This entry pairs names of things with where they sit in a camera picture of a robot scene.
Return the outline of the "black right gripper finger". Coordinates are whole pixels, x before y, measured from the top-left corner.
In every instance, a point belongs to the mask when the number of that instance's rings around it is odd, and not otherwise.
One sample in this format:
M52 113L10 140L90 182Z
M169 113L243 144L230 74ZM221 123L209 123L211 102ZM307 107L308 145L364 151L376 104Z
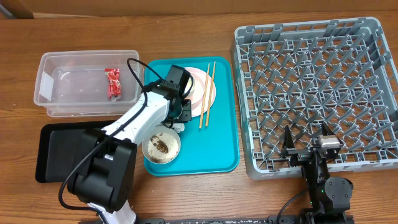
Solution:
M283 145L282 145L282 150L283 151L289 151L289 150L294 150L294 142L292 139L292 133L290 131L290 128L286 126L284 128L284 140L283 140Z
M326 122L322 122L321 129L322 136L332 136L333 138L337 139L339 146L343 146L343 141L336 136L336 134L329 128Z

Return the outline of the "white napkin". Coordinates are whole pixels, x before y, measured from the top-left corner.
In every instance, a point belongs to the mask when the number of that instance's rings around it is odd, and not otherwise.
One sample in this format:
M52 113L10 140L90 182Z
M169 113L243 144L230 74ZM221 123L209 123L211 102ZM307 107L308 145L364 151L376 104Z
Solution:
M171 127L176 133L181 133L185 130L185 125L183 123L175 123Z

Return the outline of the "grey small bowl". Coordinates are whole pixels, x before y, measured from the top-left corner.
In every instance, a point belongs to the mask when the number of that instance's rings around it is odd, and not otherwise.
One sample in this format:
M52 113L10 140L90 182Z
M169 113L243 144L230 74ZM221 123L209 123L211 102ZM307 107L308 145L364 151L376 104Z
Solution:
M177 141L178 141L179 152L180 152L181 140L180 140L179 135L178 135L173 129L169 129L169 128L166 128L166 127L164 127L164 126L157 126L157 127L155 127L152 131L149 132L149 134L144 138L144 140L143 140L143 142L142 142L142 151L143 151L144 156L145 156L145 158L146 158L147 160L149 160L150 162L152 162L152 161L150 160L149 153L148 153L148 151L147 151L147 150L148 150L149 138L150 138L151 136L157 134L157 133L169 133L169 134L173 135L173 136L177 139Z

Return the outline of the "red snack wrapper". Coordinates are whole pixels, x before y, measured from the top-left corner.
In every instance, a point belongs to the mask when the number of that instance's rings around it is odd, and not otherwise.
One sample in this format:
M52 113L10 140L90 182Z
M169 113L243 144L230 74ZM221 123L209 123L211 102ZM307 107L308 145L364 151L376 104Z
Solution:
M105 68L105 75L108 78L108 98L117 101L121 97L120 70L118 68Z

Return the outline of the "cream white cup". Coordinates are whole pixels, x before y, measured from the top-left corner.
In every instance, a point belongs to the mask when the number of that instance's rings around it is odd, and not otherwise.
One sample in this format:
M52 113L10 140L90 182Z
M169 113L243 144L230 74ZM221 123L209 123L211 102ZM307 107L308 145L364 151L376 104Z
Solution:
M190 75L190 78L188 79L188 83L185 88L184 97L186 98L189 97L193 93L194 88L195 88L195 79L192 75Z

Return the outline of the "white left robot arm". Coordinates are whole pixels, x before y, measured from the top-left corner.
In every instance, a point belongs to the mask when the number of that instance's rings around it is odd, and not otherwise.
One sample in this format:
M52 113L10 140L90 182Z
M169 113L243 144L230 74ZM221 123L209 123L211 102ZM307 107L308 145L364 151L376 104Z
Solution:
M190 120L187 96L192 88L192 79L157 80L142 88L139 101L118 120L101 130L87 129L80 155L59 190L60 204L73 209L63 201L67 190L86 204L83 210L95 212L103 223L136 223L128 198L137 147L158 125Z

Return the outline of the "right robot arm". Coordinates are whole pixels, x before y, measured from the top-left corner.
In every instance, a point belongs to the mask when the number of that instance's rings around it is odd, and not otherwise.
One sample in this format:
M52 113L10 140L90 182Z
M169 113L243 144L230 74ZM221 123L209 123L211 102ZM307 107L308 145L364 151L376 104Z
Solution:
M288 157L290 165L301 167L307 188L284 204L277 215L277 223L282 223L286 207L305 193L309 194L311 207L302 209L289 223L354 223L354 218L345 214L350 209L354 185L349 179L332 177L328 170L328 161L338 157L343 141L326 123L322 123L321 128L322 134L316 143L301 150L295 148L290 128L284 128L282 157Z

